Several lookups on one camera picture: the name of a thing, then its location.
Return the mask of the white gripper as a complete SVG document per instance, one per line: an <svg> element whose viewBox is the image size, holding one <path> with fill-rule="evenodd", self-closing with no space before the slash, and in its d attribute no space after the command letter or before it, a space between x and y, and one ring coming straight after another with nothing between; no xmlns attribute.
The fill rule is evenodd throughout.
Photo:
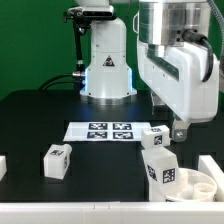
<svg viewBox="0 0 224 224"><path fill-rule="evenodd" d="M207 122L218 110L219 61L214 58L210 78L203 82L207 63L207 49L184 43L181 47L166 48L164 60L179 71L176 78L147 57L148 46L137 42L138 70L141 79L154 92L154 107L165 104L176 114L173 116L171 138L174 142L187 139L190 123Z"/></svg>

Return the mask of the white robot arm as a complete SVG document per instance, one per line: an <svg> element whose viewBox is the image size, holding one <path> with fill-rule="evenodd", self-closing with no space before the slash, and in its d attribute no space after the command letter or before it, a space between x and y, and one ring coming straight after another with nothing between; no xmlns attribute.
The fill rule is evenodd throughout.
<svg viewBox="0 0 224 224"><path fill-rule="evenodd" d="M176 115L175 131L208 122L217 113L222 65L207 40L211 15L223 20L213 0L139 0L133 19L139 75ZM112 38L115 29L109 22L92 26L87 92L93 98L136 92L121 50L125 44Z"/></svg>

